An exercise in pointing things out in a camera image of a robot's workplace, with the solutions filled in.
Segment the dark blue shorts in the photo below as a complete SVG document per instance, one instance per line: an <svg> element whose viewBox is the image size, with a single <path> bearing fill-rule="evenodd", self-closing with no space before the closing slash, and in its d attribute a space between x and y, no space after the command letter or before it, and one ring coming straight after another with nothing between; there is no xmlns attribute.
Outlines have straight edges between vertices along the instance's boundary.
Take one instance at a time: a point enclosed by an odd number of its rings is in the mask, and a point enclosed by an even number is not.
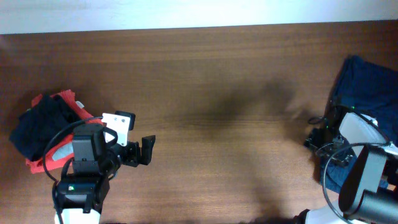
<svg viewBox="0 0 398 224"><path fill-rule="evenodd" d="M316 121L320 128L341 134L342 119L351 112L375 119L382 138L397 146L397 72L359 56L347 58L335 80L325 113ZM331 163L331 156L327 160L320 158L320 183L325 176L327 189L340 192L362 147L352 149L356 158L347 167Z"/></svg>

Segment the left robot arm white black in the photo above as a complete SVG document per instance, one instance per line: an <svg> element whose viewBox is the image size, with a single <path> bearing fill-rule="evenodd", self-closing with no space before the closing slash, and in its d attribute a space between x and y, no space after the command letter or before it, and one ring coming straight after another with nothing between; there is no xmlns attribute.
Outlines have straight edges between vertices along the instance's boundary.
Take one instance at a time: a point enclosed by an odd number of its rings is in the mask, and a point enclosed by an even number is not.
<svg viewBox="0 0 398 224"><path fill-rule="evenodd" d="M123 165L149 165L155 136L138 142L117 142L117 132L98 123L73 130L74 156L67 160L53 185L55 223L99 223L104 200Z"/></svg>

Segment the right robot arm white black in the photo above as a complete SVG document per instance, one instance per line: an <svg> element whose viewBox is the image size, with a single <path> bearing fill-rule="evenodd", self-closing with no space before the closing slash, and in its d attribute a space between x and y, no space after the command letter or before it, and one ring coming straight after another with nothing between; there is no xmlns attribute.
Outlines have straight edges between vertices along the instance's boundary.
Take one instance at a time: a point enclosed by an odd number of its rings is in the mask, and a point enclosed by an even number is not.
<svg viewBox="0 0 398 224"><path fill-rule="evenodd" d="M379 186L382 179L397 186L397 146L382 138L375 119L362 114L347 113L339 131L349 144L331 157L352 147L361 146L362 150L340 190L338 201L330 201L323 176L322 190L327 206L304 210L293 222L397 223L397 189Z"/></svg>

